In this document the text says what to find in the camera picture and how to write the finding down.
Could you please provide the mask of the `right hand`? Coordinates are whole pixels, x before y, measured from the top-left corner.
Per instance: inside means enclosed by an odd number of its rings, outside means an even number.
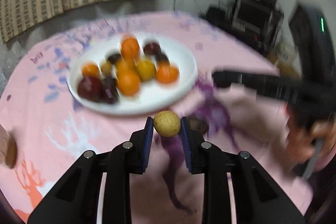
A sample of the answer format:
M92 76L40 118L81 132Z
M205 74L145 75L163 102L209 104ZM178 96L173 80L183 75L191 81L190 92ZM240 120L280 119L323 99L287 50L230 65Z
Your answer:
M318 172L324 169L335 156L335 120L315 121L310 131L307 131L306 128L296 124L295 113L288 105L286 112L289 133L286 137L285 153L289 161L288 169L291 170L294 166L303 164L314 155L315 148L312 141L317 138L323 138L324 142L314 171Z

